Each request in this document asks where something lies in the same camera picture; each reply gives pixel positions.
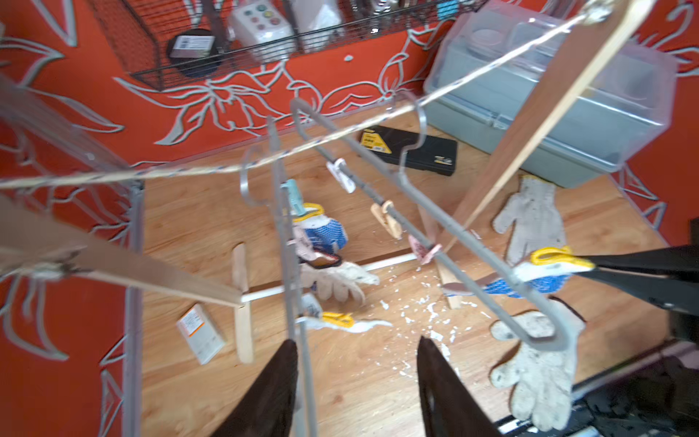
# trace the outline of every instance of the metal wire shelf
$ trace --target metal wire shelf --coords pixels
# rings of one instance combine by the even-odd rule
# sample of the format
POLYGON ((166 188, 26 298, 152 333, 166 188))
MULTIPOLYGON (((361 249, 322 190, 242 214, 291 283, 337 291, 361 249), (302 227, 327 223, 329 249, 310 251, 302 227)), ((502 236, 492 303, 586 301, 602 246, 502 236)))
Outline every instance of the metal wire shelf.
POLYGON ((237 1, 213 0, 214 22, 201 12, 202 1, 211 0, 88 1, 124 70, 147 86, 163 90, 439 22, 475 12, 488 0, 403 0, 404 7, 371 16, 360 12, 362 0, 338 0, 345 22, 305 33, 296 30, 289 0, 274 0, 294 28, 293 36, 248 47, 217 38, 211 56, 177 64, 168 58, 168 44, 184 31, 207 29, 216 34, 217 28, 226 29, 237 1))

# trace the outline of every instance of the pink clothespin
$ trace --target pink clothespin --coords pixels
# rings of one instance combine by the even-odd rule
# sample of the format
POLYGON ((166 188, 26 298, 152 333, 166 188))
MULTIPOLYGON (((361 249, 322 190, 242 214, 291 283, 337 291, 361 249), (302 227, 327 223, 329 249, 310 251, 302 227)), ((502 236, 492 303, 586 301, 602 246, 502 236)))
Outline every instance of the pink clothespin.
POLYGON ((435 253, 437 253, 438 250, 442 249, 441 244, 435 244, 435 247, 433 247, 432 250, 427 250, 427 248, 420 244, 417 238, 415 238, 412 235, 408 236, 408 242, 410 243, 410 249, 412 249, 412 253, 415 254, 415 257, 420 262, 420 264, 428 264, 430 261, 432 261, 432 258, 434 258, 435 253))

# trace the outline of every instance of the gray plastic container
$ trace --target gray plastic container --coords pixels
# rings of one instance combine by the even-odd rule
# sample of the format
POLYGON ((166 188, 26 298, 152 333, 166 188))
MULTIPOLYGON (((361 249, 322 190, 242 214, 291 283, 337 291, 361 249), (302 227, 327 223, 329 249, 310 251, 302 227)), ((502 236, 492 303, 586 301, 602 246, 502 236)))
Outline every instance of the gray plastic container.
MULTIPOLYGON (((491 0, 449 30, 424 89, 431 92, 541 36, 561 21, 491 0)), ((428 122, 491 153, 563 37, 530 50, 426 107, 428 122)), ((629 43, 578 98, 522 168, 562 187, 619 170, 668 128, 675 59, 629 43)))

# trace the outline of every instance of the white clothespin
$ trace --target white clothespin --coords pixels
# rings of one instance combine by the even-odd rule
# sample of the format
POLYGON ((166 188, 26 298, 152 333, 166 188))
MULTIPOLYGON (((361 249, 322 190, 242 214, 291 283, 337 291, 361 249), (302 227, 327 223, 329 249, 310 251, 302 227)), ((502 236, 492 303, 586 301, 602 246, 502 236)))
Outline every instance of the white clothespin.
POLYGON ((352 193, 356 189, 356 184, 349 176, 340 170, 340 164, 345 164, 345 160, 339 158, 335 162, 326 162, 325 166, 328 167, 330 174, 340 183, 342 188, 344 188, 346 192, 352 193))
POLYGON ((376 220, 379 221, 381 226, 383 226, 393 238, 400 240, 403 237, 403 228, 396 219, 388 214, 387 210, 389 206, 393 206, 393 201, 387 200, 381 206, 374 203, 371 205, 371 213, 374 214, 376 220))

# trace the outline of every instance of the white work glove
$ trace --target white work glove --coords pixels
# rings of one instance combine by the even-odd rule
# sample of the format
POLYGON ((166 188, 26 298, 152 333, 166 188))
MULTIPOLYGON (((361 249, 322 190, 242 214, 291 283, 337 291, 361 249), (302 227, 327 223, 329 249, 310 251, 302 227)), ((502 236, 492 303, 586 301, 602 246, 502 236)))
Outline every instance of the white work glove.
MULTIPOLYGON (((493 369, 490 381, 502 389, 515 384, 510 400, 512 415, 519 420, 531 417, 532 424, 540 431, 551 428, 565 429, 572 408, 572 384, 577 365, 577 337, 585 323, 560 301, 549 302, 559 311, 574 334, 570 348, 564 352, 541 352, 521 342, 516 355, 493 369)), ((529 335, 548 337, 554 333, 554 325, 538 311, 529 311, 513 317, 529 335)), ((497 340, 516 338, 510 328, 497 321, 490 328, 497 340)))
POLYGON ((301 284, 311 288, 315 282, 315 293, 324 301, 334 296, 340 302, 345 302, 350 293, 352 298, 364 304, 364 293, 356 284, 379 284, 379 277, 373 275, 353 262, 343 261, 337 267, 313 268, 306 263, 301 264, 301 284))
POLYGON ((505 256, 510 266, 535 250, 565 246, 563 220, 554 204, 555 192, 554 184, 535 176, 522 176, 519 192, 510 196, 493 220, 493 229, 499 234, 516 222, 505 256))

